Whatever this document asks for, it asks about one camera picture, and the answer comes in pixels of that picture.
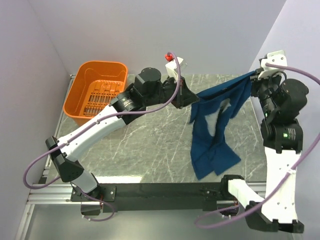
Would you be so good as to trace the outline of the blue Mickey Mouse t-shirt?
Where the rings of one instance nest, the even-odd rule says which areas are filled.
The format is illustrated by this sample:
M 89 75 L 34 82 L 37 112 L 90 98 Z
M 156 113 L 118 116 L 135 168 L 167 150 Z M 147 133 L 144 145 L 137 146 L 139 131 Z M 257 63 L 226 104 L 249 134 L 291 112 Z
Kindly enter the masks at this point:
M 210 173 L 217 176 L 240 162 L 240 157 L 226 143 L 225 129 L 251 96 L 254 71 L 210 87 L 197 94 L 191 105 L 193 125 L 191 164 L 198 180 Z

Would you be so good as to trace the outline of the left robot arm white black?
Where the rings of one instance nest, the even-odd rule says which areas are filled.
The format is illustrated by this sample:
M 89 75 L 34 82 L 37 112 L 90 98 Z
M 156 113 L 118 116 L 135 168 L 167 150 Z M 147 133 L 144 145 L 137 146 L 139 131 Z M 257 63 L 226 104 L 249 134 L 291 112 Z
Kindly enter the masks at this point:
M 45 144 L 64 183 L 76 185 L 88 201 L 102 200 L 103 193 L 97 179 L 79 162 L 83 152 L 110 133 L 145 115 L 149 106 L 168 102 L 182 109 L 199 100 L 188 88 L 184 77 L 180 81 L 175 77 L 167 77 L 162 82 L 159 70 L 145 68 L 124 92 L 113 98 L 94 118 L 69 135 L 49 137 Z

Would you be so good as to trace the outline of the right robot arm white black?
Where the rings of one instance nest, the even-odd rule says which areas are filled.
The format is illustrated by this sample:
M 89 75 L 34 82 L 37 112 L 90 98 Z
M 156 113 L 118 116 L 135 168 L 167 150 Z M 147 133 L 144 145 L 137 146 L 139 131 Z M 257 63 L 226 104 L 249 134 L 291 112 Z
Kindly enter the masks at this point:
M 265 196 L 261 197 L 239 175 L 225 175 L 219 193 L 235 198 L 246 211 L 250 229 L 261 232 L 302 234 L 295 205 L 296 166 L 303 150 L 303 129 L 297 116 L 307 104 L 309 89 L 283 71 L 259 79 L 253 76 L 251 95 L 257 97 L 264 118 L 260 124 L 267 160 Z

